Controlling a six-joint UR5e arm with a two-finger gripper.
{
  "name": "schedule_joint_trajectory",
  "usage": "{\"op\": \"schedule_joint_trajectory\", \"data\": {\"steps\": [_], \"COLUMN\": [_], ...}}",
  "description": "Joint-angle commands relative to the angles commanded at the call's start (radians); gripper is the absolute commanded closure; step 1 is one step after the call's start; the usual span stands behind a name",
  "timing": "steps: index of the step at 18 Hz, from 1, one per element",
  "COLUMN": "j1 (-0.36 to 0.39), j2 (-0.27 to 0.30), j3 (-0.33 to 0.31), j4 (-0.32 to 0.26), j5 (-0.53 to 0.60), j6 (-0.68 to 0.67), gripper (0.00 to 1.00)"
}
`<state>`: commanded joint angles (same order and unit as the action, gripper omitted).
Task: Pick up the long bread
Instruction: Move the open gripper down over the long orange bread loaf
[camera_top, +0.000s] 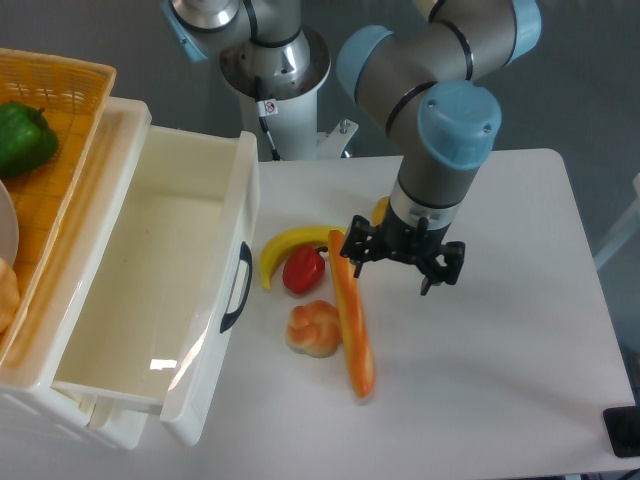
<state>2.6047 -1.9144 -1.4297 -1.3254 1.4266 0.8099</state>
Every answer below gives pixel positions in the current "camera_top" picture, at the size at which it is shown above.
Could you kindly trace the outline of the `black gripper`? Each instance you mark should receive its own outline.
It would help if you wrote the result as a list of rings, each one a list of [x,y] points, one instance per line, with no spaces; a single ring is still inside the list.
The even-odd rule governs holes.
[[[378,226],[361,215],[353,217],[341,248],[341,255],[354,266],[359,277],[367,262],[384,259],[415,266],[423,275],[420,295],[426,296],[432,285],[457,283],[465,261],[465,244],[443,241],[448,228],[433,230],[427,218],[410,226],[391,208],[390,199],[384,219]]]

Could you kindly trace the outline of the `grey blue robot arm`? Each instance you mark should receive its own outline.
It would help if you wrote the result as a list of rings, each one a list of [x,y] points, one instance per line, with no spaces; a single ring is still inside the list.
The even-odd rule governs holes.
[[[187,56],[219,63],[263,160],[316,159],[318,90],[335,74],[349,98],[401,150],[379,225],[355,217],[340,246],[358,275],[367,262],[415,266],[422,286],[452,285],[465,257],[445,234],[501,125],[479,77],[533,49],[534,1],[438,1],[409,39],[379,25],[350,36],[331,57],[302,20],[298,1],[165,1],[162,11]]]

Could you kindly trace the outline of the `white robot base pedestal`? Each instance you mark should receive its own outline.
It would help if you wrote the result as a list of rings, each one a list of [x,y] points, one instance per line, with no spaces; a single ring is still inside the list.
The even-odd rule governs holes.
[[[318,129],[318,91],[331,71],[324,39],[304,26],[286,44],[247,41],[223,51],[221,73],[237,95],[243,129],[257,139],[258,159],[340,158],[359,125],[342,119],[329,132]]]

